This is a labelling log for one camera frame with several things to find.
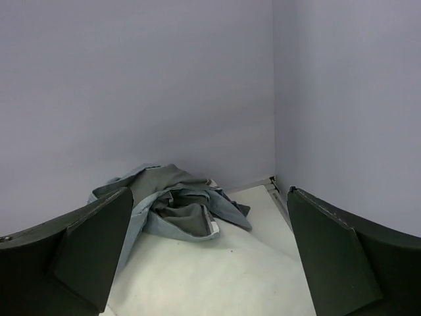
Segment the aluminium table edge rail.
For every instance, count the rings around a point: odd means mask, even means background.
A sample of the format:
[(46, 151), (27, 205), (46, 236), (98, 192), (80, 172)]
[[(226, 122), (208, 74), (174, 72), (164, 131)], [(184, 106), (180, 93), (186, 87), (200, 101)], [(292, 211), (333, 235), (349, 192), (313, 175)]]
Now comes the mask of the aluminium table edge rail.
[(273, 202), (276, 204), (276, 207), (280, 211), (285, 223), (288, 225), (290, 231), (293, 231), (291, 220), (289, 218), (289, 212), (287, 210), (287, 201), (282, 192), (279, 190), (276, 177), (271, 176), (269, 178), (264, 178), (262, 180), (246, 183), (240, 186), (228, 188), (228, 193), (233, 194), (236, 192), (240, 192), (243, 190), (248, 190), (250, 188), (254, 188), (257, 186), (264, 186), (266, 191), (269, 193), (270, 197), (272, 198)]

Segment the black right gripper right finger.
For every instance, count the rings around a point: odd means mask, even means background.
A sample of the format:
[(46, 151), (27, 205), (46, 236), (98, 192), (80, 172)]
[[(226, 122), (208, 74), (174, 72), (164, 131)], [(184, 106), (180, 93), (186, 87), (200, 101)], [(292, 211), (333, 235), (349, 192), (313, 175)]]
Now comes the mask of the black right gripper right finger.
[(292, 186), (287, 210), (317, 315), (419, 315), (420, 238)]

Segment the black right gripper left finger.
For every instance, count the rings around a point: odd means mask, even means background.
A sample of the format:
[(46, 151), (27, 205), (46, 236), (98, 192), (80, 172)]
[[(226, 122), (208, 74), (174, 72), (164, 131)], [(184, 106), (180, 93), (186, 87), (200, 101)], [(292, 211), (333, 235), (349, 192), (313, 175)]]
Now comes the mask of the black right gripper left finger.
[(1, 237), (2, 315), (99, 315), (132, 214), (120, 188), (77, 210)]

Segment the blue-grey pillowcase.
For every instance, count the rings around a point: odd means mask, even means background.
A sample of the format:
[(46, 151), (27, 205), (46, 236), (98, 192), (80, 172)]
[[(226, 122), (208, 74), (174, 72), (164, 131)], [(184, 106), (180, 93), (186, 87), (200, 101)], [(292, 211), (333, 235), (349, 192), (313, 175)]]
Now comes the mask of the blue-grey pillowcase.
[(120, 188), (133, 195), (130, 223), (116, 271), (126, 266), (142, 232), (185, 242), (205, 242), (220, 236), (217, 219), (250, 232), (250, 208), (232, 201), (215, 181), (197, 178), (174, 164), (143, 164), (92, 190), (88, 202)]

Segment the white pillow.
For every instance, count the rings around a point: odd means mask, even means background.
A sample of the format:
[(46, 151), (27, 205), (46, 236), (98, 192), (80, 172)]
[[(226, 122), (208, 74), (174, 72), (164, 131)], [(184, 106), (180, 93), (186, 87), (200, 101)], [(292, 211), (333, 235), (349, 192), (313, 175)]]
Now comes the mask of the white pillow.
[(231, 225), (190, 243), (143, 234), (115, 280), (112, 315), (314, 315), (300, 264)]

